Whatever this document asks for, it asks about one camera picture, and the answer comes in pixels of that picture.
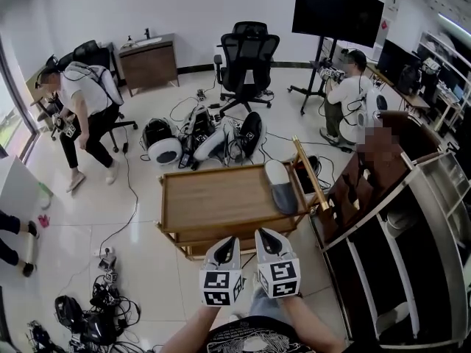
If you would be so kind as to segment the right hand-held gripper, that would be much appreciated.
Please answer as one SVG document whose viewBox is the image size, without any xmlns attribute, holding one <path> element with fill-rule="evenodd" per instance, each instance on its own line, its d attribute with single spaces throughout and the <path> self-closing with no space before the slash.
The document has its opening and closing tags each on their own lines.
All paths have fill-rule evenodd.
<svg viewBox="0 0 471 353">
<path fill-rule="evenodd" d="M 299 260 L 293 259 L 294 251 L 288 238 L 273 229 L 260 228 L 255 231 L 255 246 L 258 281 L 266 295 L 278 299 L 298 294 Z"/>
</svg>

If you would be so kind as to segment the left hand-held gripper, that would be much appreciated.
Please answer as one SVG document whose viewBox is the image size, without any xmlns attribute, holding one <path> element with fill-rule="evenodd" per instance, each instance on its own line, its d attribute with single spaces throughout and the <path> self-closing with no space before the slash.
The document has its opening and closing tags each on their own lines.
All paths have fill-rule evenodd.
<svg viewBox="0 0 471 353">
<path fill-rule="evenodd" d="M 208 249 L 199 271 L 199 289 L 205 306 L 235 304 L 244 289 L 239 238 L 224 238 Z"/>
</svg>

